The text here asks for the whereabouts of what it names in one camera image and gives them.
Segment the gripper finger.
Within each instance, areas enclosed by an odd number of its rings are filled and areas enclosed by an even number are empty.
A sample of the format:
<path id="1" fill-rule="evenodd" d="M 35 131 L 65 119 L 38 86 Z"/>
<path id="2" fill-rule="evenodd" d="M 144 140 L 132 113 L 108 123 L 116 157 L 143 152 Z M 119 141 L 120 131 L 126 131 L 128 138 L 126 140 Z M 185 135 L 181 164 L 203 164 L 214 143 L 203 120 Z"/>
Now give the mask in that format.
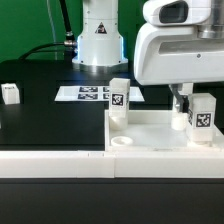
<path id="1" fill-rule="evenodd" d="M 173 94 L 174 108 L 178 112 L 187 112 L 189 108 L 189 100 L 186 93 L 182 93 L 183 85 L 182 84 L 170 84 L 170 91 Z"/>

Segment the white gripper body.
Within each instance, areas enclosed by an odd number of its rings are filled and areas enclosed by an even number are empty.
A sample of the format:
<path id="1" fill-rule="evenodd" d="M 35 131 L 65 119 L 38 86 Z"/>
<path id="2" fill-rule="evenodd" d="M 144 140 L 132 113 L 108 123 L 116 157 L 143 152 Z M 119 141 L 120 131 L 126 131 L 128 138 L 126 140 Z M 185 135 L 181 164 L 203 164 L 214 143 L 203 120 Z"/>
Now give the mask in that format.
<path id="1" fill-rule="evenodd" d="M 224 39 L 199 39 L 194 26 L 146 23 L 136 39 L 134 77 L 141 85 L 224 81 Z"/>

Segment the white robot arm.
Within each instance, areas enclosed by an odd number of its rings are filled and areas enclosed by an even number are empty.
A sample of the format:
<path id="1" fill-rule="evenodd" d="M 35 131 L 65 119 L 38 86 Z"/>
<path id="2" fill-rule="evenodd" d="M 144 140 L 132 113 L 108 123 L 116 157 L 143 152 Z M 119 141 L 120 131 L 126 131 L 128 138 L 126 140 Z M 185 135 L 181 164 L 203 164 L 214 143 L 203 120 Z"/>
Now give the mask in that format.
<path id="1" fill-rule="evenodd" d="M 224 0 L 147 0 L 134 51 L 142 85 L 224 81 Z M 97 72 L 125 66 L 118 0 L 83 0 L 73 63 Z"/>

